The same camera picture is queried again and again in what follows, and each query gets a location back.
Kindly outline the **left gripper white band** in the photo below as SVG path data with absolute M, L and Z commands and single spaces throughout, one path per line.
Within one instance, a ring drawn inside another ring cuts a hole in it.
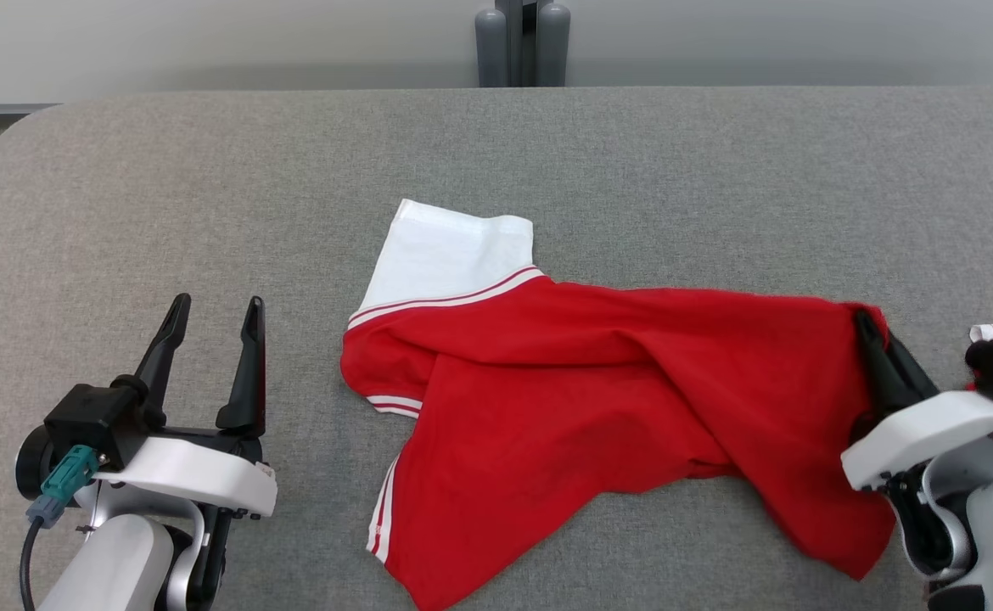
M 147 425 L 166 425 L 168 379 L 175 352 L 185 339 L 191 301 L 189 294 L 176 295 L 137 368 L 135 376 L 147 390 L 143 400 Z M 260 438 L 266 432 L 265 324 L 263 299 L 252 297 L 240 330 L 242 349 L 229 400 L 215 418 L 222 432 L 244 438 Z M 99 469 L 94 478 L 262 517 L 271 517 L 277 504 L 278 487 L 270 468 L 175 438 L 148 437 L 124 468 Z

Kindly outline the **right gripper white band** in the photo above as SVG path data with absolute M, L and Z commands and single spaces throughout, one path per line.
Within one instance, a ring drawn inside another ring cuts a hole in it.
M 903 341 L 877 325 L 868 311 L 855 313 L 855 333 L 872 413 L 887 418 L 841 455 L 853 490 L 873 490 L 896 474 L 993 433 L 993 400 L 978 392 L 939 394 Z M 914 401 L 921 402 L 910 406 Z

